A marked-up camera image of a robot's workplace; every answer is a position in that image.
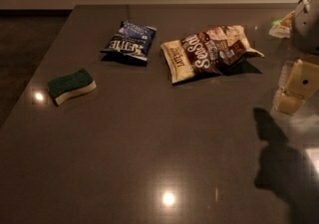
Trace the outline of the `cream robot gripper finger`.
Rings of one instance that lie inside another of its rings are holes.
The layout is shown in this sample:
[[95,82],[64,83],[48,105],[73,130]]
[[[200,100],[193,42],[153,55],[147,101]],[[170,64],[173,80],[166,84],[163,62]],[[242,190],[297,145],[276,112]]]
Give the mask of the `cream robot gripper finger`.
[[285,114],[295,114],[319,90],[319,57],[307,55],[286,61],[278,81],[273,107]]

